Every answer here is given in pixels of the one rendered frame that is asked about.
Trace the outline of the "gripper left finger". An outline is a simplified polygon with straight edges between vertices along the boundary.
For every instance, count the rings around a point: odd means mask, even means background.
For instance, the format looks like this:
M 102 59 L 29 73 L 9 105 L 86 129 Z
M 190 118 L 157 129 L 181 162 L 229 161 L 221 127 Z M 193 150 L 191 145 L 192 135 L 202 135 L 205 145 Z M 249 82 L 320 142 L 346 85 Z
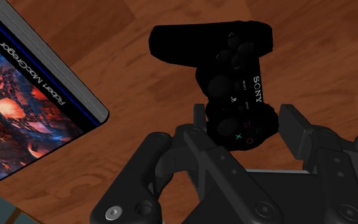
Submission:
M 232 156 L 278 131 L 265 103 L 196 104 L 193 122 L 174 135 L 148 134 L 93 208 L 90 224 L 163 224 L 158 201 L 175 173 L 186 171 L 200 199 L 182 224 L 283 224 L 273 199 Z

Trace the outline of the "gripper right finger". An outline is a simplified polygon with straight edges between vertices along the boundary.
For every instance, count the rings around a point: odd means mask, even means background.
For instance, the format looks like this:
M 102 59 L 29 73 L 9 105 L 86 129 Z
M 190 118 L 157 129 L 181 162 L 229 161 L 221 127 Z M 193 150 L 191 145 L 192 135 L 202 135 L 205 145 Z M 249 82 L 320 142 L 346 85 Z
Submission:
M 303 169 L 318 178 L 323 224 L 358 224 L 358 136 L 312 125 L 292 104 L 279 109 L 279 134 Z

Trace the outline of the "black game controller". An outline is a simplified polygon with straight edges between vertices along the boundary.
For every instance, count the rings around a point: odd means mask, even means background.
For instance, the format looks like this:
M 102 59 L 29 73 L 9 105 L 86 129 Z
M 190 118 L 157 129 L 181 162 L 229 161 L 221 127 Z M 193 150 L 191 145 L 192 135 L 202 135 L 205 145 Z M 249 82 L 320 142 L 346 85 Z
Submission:
M 278 131 L 278 115 L 263 99 L 260 57 L 273 50 L 273 30 L 258 21 L 156 25 L 150 54 L 194 67 L 208 98 L 207 134 L 230 151 L 250 150 Z

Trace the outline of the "book with red-blue cover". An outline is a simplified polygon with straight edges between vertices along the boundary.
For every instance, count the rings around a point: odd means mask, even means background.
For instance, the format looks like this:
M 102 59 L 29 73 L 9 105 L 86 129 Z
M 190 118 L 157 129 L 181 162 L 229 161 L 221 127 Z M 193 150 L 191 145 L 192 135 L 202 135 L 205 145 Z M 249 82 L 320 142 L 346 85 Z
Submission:
M 0 181 L 108 118 L 105 105 L 0 0 Z

